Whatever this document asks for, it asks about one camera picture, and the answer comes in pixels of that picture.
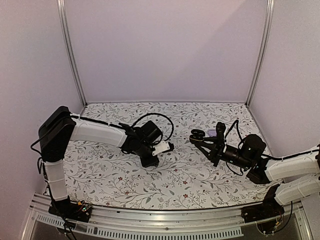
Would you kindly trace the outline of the purple earbud charging case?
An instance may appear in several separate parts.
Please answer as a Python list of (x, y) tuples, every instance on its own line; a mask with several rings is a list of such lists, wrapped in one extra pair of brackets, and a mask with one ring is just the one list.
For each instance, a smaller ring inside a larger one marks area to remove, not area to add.
[(209, 129), (207, 131), (207, 134), (208, 134), (209, 137), (216, 137), (217, 136), (217, 132), (214, 129)]

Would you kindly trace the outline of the black earbud charging case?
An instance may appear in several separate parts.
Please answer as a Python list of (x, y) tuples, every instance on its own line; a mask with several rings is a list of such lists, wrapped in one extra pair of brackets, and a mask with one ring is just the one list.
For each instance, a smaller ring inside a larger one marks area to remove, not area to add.
[(201, 129), (192, 129), (189, 141), (191, 144), (199, 144), (205, 141), (206, 133)]

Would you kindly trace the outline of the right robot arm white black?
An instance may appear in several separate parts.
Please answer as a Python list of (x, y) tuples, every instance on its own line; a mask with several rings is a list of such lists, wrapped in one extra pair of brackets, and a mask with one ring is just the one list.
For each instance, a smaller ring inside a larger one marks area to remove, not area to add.
[(215, 167), (220, 161), (239, 167), (247, 171), (246, 177), (256, 185), (320, 172), (316, 149), (275, 158), (263, 154), (267, 145), (256, 134), (243, 138), (238, 147), (228, 145), (223, 133), (206, 137), (205, 132), (198, 129), (191, 131), (189, 140)]

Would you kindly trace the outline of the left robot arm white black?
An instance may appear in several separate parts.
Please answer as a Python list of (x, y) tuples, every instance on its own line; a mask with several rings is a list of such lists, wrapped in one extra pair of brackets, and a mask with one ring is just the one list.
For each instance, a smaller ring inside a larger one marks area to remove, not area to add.
[(60, 106), (39, 128), (37, 144), (43, 171), (55, 202), (55, 209), (63, 216), (74, 213), (69, 202), (65, 182), (63, 159), (70, 141), (102, 143), (118, 147), (125, 154), (140, 158), (144, 168), (158, 164), (158, 154), (169, 150), (162, 140), (162, 132), (151, 121), (142, 127), (120, 123), (108, 124), (99, 120), (73, 115), (68, 107)]

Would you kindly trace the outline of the floral table mat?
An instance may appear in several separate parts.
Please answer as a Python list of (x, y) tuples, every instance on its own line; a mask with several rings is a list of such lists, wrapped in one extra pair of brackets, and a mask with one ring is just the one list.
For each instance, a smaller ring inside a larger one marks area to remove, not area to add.
[(159, 165), (144, 168), (135, 155), (102, 143), (72, 141), (63, 161), (66, 189), (73, 201), (120, 208), (204, 209), (260, 202), (269, 185), (240, 176), (238, 167), (218, 166), (189, 142), (193, 129), (208, 131), (218, 122), (239, 128), (227, 136), (231, 146), (258, 134), (248, 109), (236, 103), (92, 103), (83, 116), (111, 124), (153, 121), (174, 150), (159, 156)]

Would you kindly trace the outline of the aluminium front rail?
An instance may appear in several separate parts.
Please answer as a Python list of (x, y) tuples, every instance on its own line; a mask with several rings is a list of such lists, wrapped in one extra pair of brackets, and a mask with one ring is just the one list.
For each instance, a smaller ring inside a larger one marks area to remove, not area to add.
[(50, 199), (35, 194), (22, 230), (23, 240), (313, 240), (300, 202), (287, 205), (279, 231), (267, 234), (273, 218), (245, 222), (241, 207), (137, 210), (95, 205), (88, 222), (71, 229), (49, 213)]

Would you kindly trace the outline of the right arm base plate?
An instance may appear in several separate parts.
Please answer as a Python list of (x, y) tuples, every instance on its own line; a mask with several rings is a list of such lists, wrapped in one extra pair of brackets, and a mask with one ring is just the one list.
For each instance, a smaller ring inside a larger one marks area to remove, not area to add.
[(269, 188), (261, 203), (241, 208), (241, 217), (245, 223), (262, 221), (269, 218), (279, 217), (271, 222), (262, 222), (257, 225), (257, 229), (264, 235), (274, 234), (282, 223), (285, 213), (284, 207), (276, 200), (276, 190), (280, 184), (276, 184)]

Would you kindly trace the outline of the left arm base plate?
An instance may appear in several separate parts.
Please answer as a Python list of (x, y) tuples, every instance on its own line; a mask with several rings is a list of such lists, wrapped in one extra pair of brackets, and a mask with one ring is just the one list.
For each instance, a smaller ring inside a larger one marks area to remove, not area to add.
[(93, 207), (91, 203), (86, 203), (84, 200), (73, 202), (69, 196), (63, 200), (54, 200), (52, 196), (50, 198), (51, 204), (48, 210), (50, 214), (59, 216), (64, 220), (89, 222)]

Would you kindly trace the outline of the right aluminium corner post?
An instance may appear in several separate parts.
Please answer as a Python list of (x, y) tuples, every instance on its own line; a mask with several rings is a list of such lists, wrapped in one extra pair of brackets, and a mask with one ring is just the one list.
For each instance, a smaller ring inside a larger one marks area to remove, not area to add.
[(250, 84), (249, 92), (248, 92), (246, 102), (245, 102), (245, 105), (247, 106), (247, 108), (251, 107), (253, 99), (254, 99), (254, 95), (256, 92), (256, 88), (258, 86), (258, 81), (259, 81), (260, 73), (262, 70), (264, 58), (266, 55), (269, 36), (270, 36), (270, 32), (271, 32), (273, 14), (274, 14), (274, 6), (275, 6), (274, 0), (267, 0), (265, 19), (264, 19), (264, 25), (263, 25), (262, 38), (261, 38), (261, 42), (260, 42), (259, 52), (258, 52), (255, 68), (253, 71), (253, 76), (252, 76), (252, 81)]

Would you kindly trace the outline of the aluminium corner post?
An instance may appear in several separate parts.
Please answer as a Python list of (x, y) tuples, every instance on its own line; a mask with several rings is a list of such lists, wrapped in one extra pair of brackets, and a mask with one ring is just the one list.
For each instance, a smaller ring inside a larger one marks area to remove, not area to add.
[(77, 63), (76, 63), (76, 58), (72, 46), (72, 39), (70, 35), (70, 30), (69, 30), (69, 25), (68, 25), (68, 18), (67, 18), (67, 11), (66, 11), (66, 5), (64, 0), (57, 0), (57, 9), (58, 9), (58, 15), (59, 15), (59, 21), (61, 25), (61, 31), (62, 31), (62, 36), (64, 40), (64, 45), (66, 49), (66, 54), (67, 58), (69, 61), (70, 65), (70, 70), (72, 73), (73, 81), (76, 87), (76, 91), (78, 93), (81, 105), (83, 107), (86, 107), (88, 105), (86, 97), (85, 97), (85, 92), (83, 89), (83, 85), (81, 83)]
[(254, 95), (256, 92), (256, 88), (258, 86), (258, 81), (259, 81), (260, 73), (262, 70), (264, 58), (266, 55), (269, 36), (270, 36), (270, 32), (271, 32), (273, 14), (274, 14), (274, 6), (275, 6), (274, 0), (267, 0), (265, 19), (264, 19), (264, 25), (263, 25), (262, 38), (261, 38), (261, 42), (260, 42), (259, 52), (258, 52), (255, 68), (253, 71), (253, 76), (252, 76), (252, 81), (250, 84), (249, 92), (248, 92), (246, 102), (245, 102), (245, 105), (247, 106), (247, 108), (251, 107), (253, 99), (254, 99)]

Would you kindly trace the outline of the left aluminium corner post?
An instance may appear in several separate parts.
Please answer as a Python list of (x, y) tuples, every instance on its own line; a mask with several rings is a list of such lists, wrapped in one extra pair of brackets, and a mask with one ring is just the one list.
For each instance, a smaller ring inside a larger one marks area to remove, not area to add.
[(59, 21), (61, 25), (61, 31), (62, 31), (62, 36), (64, 40), (64, 45), (66, 49), (66, 54), (67, 58), (69, 61), (70, 65), (70, 70), (72, 73), (73, 81), (76, 87), (76, 91), (78, 93), (81, 105), (83, 107), (86, 107), (88, 105), (86, 97), (85, 97), (85, 92), (83, 89), (83, 85), (81, 83), (77, 63), (76, 63), (76, 58), (72, 46), (72, 39), (70, 35), (70, 30), (69, 30), (69, 25), (68, 25), (68, 18), (67, 18), (67, 11), (66, 11), (66, 5), (64, 0), (57, 0), (57, 9), (58, 9), (58, 15), (59, 15)]

